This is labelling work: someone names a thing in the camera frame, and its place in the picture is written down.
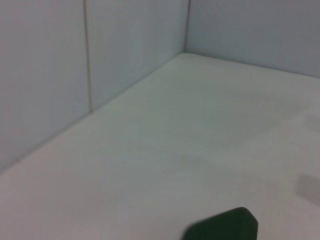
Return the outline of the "green glasses case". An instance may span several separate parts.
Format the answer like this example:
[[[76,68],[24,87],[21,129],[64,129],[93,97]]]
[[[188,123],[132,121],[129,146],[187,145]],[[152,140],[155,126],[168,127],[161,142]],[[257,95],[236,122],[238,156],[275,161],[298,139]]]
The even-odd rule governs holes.
[[[188,226],[180,240],[257,240],[258,221],[237,207]]]

